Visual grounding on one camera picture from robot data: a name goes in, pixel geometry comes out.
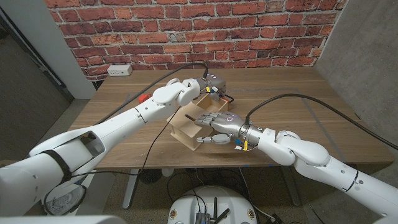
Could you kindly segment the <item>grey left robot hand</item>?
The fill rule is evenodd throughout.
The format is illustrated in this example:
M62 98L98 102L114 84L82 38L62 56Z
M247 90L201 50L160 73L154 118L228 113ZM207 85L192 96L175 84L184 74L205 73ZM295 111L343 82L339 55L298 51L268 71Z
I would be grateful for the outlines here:
M205 78L197 78L200 85L201 93L209 94L212 100L219 101L221 97L225 96L226 81L219 75L208 73Z

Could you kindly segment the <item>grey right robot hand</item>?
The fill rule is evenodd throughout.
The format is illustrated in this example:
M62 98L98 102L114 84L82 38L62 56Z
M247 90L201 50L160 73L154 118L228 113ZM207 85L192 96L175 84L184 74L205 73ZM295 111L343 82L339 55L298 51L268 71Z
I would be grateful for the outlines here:
M232 139L247 141L250 146L257 146L262 130L256 126L246 126L245 121L232 112L203 113L194 123L199 126L209 126L219 134L197 138L197 142L227 144Z

